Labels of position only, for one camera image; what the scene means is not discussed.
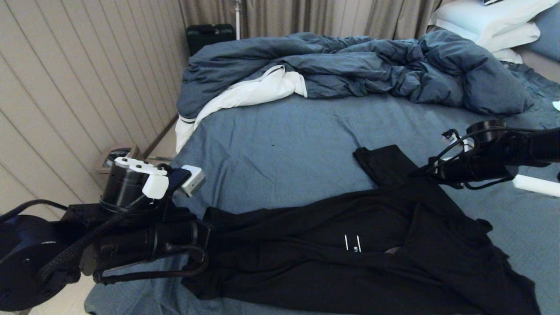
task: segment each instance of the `black cloth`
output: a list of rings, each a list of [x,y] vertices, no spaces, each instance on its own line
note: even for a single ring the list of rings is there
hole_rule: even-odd
[[[540,314],[534,283],[396,146],[354,156],[381,187],[302,207],[234,215],[217,227],[199,299],[355,314]]]

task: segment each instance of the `wall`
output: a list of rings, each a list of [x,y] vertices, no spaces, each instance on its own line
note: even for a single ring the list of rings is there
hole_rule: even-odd
[[[0,0],[0,213],[96,202],[101,153],[174,118],[184,34],[178,0]]]

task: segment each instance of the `crumpled comforter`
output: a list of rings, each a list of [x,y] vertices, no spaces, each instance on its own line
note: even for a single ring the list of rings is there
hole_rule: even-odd
[[[214,97],[273,66],[303,75],[310,99],[389,92],[413,103],[517,114],[533,105],[525,87],[490,52],[446,30],[419,40],[332,38],[298,33],[208,45],[183,73],[179,114],[194,119]]]

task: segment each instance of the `curtain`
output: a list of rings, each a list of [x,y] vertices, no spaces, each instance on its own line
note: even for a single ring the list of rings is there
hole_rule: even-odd
[[[187,25],[235,25],[234,0],[182,0]],[[241,34],[285,36],[310,31],[330,36],[418,38],[442,0],[242,0]]]

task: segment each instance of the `floor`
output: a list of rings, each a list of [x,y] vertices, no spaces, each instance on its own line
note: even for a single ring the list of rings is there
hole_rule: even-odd
[[[150,156],[161,158],[174,158],[175,152],[175,126],[165,134],[163,139],[150,153]],[[168,163],[165,160],[148,159],[152,164]],[[34,307],[29,315],[83,315],[87,314],[83,309],[86,300],[95,283],[91,277],[83,276],[75,284],[67,285],[59,294],[51,300]]]

